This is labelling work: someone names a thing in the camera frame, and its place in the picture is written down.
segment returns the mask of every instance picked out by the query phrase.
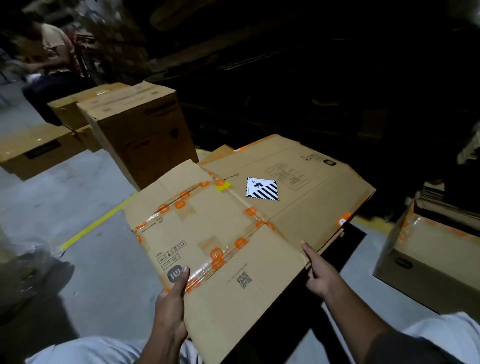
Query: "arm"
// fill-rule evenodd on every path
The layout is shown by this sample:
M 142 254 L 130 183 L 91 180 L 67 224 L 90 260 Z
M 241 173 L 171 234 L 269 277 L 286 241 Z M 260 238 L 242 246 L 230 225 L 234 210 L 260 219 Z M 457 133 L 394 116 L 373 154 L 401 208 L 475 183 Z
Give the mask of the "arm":
M 373 341 L 393 330 L 307 243 L 302 248 L 312 262 L 307 288 L 323 298 L 357 364 L 364 362 Z
M 176 364 L 188 332 L 183 322 L 183 294 L 190 276 L 184 267 L 170 292 L 163 290 L 156 300 L 152 334 L 137 364 Z
M 57 58 L 53 58 L 41 63 L 31 63 L 27 64 L 27 68 L 30 72 L 38 72 L 39 70 L 48 70 L 50 68 L 59 68 L 62 66 L 68 67 L 71 62 L 71 55 L 68 51 L 67 46 L 57 46 L 55 47 L 55 52 L 58 54 Z

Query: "concrete floor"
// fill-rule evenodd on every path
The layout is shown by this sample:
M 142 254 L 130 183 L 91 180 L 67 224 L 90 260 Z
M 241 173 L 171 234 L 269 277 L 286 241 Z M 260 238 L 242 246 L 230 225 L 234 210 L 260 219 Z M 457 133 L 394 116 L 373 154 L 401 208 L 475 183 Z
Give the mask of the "concrete floor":
M 12 103 L 6 106 L 0 101 L 1 136 L 43 123 L 20 90 L 21 84 L 0 86 L 2 95 Z M 26 182 L 0 169 L 0 228 L 13 243 L 37 238 L 58 247 L 134 192 L 104 150 L 85 151 Z M 436 316 L 372 276 L 385 235 L 357 227 L 367 236 L 341 272 L 352 289 L 399 330 Z M 122 212 L 70 247 L 48 284 L 49 289 L 17 318 L 0 326 L 0 343 L 9 363 L 18 360 L 19 353 L 33 354 L 75 337 L 145 339 L 161 291 L 155 270 Z M 327 362 L 312 331 L 288 360 L 290 364 Z

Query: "black and white striped label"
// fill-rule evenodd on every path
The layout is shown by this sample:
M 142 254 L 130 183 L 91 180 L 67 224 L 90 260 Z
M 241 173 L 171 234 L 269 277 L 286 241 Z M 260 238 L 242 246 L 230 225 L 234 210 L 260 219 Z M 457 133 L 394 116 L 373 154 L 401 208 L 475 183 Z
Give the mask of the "black and white striped label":
M 247 197 L 278 201 L 278 186 L 276 181 L 247 178 Z

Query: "yellow sticker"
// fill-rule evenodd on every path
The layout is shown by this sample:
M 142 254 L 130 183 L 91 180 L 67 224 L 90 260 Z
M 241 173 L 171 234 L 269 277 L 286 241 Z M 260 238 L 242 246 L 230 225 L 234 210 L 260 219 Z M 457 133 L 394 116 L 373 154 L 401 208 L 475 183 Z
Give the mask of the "yellow sticker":
M 223 191 L 225 190 L 227 187 L 230 187 L 232 184 L 230 182 L 225 182 L 223 185 L 221 186 L 216 186 L 216 189 L 218 189 L 219 191 Z

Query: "qr code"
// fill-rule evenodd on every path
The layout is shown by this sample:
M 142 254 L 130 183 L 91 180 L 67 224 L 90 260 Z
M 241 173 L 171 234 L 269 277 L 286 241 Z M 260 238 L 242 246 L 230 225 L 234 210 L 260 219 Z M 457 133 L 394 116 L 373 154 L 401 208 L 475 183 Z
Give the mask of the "qr code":
M 237 282 L 240 283 L 242 288 L 245 288 L 247 286 L 247 284 L 249 284 L 251 281 L 252 281 L 252 279 L 248 276 L 248 274 L 246 272 L 243 272 L 237 278 Z

